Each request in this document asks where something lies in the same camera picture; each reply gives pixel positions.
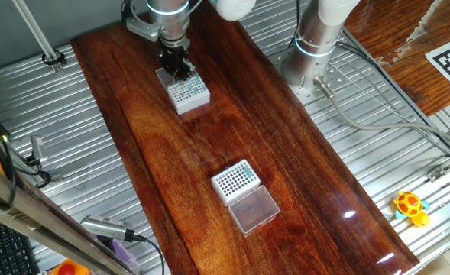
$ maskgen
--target orange toy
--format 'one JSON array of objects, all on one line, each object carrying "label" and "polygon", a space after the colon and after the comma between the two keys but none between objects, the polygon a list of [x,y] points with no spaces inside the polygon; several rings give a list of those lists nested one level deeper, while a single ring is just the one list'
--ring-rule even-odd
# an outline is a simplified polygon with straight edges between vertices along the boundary
[{"label": "orange toy", "polygon": [[81,266],[73,260],[66,259],[63,263],[55,267],[50,275],[92,275],[89,269]]}]

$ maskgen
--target black keyboard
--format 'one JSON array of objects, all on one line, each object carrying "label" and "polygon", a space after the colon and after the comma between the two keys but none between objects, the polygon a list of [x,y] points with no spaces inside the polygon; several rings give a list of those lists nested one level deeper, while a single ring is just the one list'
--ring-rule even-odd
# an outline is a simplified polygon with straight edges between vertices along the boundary
[{"label": "black keyboard", "polygon": [[27,238],[0,223],[0,275],[38,273]]}]

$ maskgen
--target yellow toy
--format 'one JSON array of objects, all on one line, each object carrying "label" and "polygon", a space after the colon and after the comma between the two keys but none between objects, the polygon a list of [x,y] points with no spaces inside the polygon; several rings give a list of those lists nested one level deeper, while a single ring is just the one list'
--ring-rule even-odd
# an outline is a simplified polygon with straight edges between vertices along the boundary
[{"label": "yellow toy", "polygon": [[411,193],[411,191],[398,192],[398,199],[393,200],[398,210],[396,210],[396,218],[410,217],[411,221],[418,227],[426,227],[429,225],[430,217],[423,211],[423,208],[430,209],[427,201],[420,200],[419,197]]},{"label": "yellow toy", "polygon": [[55,267],[55,269],[50,272],[50,275],[92,275],[92,273],[73,260],[66,259],[63,263],[59,264],[58,267]]}]

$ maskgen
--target wooden tabletop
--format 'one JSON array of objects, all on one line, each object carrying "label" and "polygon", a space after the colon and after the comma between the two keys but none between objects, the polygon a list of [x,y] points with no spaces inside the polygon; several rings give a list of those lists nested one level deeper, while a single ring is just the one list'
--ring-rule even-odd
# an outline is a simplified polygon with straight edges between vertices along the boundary
[{"label": "wooden tabletop", "polygon": [[450,42],[450,0],[361,0],[345,26],[426,115],[450,105],[450,82],[425,58]]},{"label": "wooden tabletop", "polygon": [[[181,116],[156,77],[156,44],[121,24],[72,41],[172,274],[394,274],[418,263],[240,24],[196,13],[188,37],[211,102]],[[280,208],[247,237],[210,180],[243,159]]]}]

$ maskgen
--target metal floor grate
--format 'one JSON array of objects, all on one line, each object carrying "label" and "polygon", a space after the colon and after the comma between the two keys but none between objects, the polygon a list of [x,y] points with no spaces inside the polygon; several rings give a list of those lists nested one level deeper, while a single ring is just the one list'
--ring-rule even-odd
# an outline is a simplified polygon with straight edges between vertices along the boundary
[{"label": "metal floor grate", "polygon": [[[287,49],[296,27],[295,8],[293,0],[259,0],[241,23],[259,48],[270,56]],[[42,135],[50,156],[46,169],[64,177],[62,183],[51,183],[44,192],[75,220],[81,221],[88,214],[125,220],[139,234],[154,240],[73,50],[70,46],[59,50],[68,62],[62,74],[54,74],[39,57],[0,70],[0,121],[11,131],[12,145],[23,155],[31,150],[29,136]],[[332,64],[367,93],[345,77],[335,89],[338,103],[355,121],[363,124],[402,121],[377,101],[391,104],[391,108],[410,121],[428,121],[405,100],[406,95],[388,87],[378,72],[358,57],[337,49]],[[323,97],[312,99],[305,108],[415,255],[424,261],[450,246],[447,242],[450,184],[441,189],[426,177],[428,170],[446,161],[444,152],[412,129],[373,132],[351,128]],[[450,107],[431,119],[446,130],[450,127]],[[414,228],[408,220],[394,219],[391,200],[400,189],[411,189],[432,204],[428,228]],[[151,246],[127,247],[137,255],[145,272],[160,273],[158,254]],[[35,242],[33,249],[42,270],[63,260]]]},{"label": "metal floor grate", "polygon": [[[76,221],[89,214],[125,220],[157,243],[72,48],[59,50],[67,58],[64,73],[53,73],[39,57],[0,70],[0,122],[11,132],[11,144],[27,156],[29,136],[43,137],[50,160],[44,170],[63,175],[63,182],[51,183],[44,193]],[[31,244],[40,270],[65,259]],[[161,273],[152,246],[132,243],[126,248],[145,273]]]}]

